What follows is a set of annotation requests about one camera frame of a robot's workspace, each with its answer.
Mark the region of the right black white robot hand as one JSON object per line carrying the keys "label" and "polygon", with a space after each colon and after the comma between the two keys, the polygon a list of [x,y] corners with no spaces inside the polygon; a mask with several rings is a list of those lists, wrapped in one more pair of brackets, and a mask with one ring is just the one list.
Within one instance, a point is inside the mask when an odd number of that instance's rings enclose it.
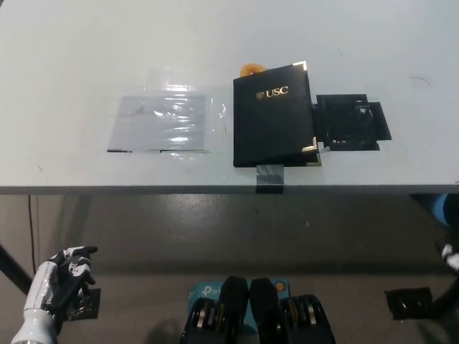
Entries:
{"label": "right black white robot hand", "polygon": [[459,270],[459,254],[458,250],[455,250],[451,244],[446,244],[442,251],[441,255],[445,264],[451,268],[452,271],[458,273]]}

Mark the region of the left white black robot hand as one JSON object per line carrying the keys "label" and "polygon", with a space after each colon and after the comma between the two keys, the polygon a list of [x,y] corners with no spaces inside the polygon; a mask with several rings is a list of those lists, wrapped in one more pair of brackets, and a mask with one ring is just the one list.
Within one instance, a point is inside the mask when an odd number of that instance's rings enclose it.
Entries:
{"label": "left white black robot hand", "polygon": [[92,289],[91,254],[97,247],[63,249],[40,264],[24,304],[24,322],[13,343],[56,343],[63,322],[95,319],[100,290]]}

